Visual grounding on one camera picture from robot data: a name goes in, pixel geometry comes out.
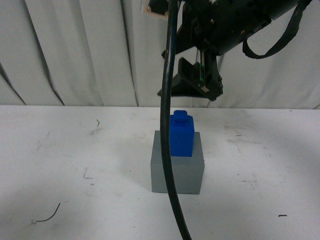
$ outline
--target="white table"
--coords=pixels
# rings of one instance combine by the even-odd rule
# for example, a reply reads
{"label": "white table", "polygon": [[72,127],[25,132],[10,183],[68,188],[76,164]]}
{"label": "white table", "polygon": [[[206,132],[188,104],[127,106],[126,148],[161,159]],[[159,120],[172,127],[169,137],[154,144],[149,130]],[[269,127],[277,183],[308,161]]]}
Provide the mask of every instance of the white table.
{"label": "white table", "polygon": [[[320,239],[319,110],[187,111],[205,158],[200,195],[179,196],[194,240]],[[0,106],[0,239],[181,239],[167,194],[151,192],[159,117]]]}

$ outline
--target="gray block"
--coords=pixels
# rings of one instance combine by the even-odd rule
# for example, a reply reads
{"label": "gray block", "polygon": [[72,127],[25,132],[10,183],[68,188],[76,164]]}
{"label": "gray block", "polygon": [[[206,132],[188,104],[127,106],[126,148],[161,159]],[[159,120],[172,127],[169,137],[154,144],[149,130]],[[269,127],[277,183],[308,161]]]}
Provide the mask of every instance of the gray block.
{"label": "gray block", "polygon": [[[172,171],[178,194],[200,194],[205,170],[200,133],[195,132],[192,157],[172,156]],[[151,187],[154,193],[167,193],[161,158],[160,131],[154,132],[151,155]]]}

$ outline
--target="black cable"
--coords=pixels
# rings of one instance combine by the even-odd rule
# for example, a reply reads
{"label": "black cable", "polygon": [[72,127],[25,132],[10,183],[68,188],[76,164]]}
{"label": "black cable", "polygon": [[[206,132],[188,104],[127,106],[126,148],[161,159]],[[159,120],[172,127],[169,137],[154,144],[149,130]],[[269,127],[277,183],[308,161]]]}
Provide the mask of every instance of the black cable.
{"label": "black cable", "polygon": [[178,1],[169,0],[168,28],[166,36],[166,51],[162,79],[162,93],[160,106],[160,141],[164,178],[173,214],[183,240],[191,240],[185,218],[179,203],[175,186],[170,153],[170,104],[171,85],[176,55],[176,35],[178,21]]}

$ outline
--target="curtain fold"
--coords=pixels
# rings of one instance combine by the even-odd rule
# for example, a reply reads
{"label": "curtain fold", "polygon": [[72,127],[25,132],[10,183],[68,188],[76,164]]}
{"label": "curtain fold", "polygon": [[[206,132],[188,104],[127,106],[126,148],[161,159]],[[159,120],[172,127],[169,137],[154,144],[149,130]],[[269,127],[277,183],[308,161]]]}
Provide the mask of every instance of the curtain fold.
{"label": "curtain fold", "polygon": [[[167,21],[147,0],[0,1],[0,104],[158,107]],[[178,25],[182,23],[182,8]],[[293,10],[249,38],[263,54]],[[303,13],[297,36],[278,54],[250,59],[239,45],[223,58],[224,94],[214,102],[174,97],[173,107],[320,108],[320,3]],[[196,49],[176,56],[196,61]]]}

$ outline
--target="blue lego brick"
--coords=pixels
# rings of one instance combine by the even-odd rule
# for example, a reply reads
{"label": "blue lego brick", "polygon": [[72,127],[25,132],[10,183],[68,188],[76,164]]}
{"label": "blue lego brick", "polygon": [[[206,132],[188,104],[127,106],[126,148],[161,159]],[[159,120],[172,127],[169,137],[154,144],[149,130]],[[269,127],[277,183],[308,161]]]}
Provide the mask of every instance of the blue lego brick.
{"label": "blue lego brick", "polygon": [[170,115],[171,156],[192,157],[195,138],[194,119],[185,110],[176,110]]}

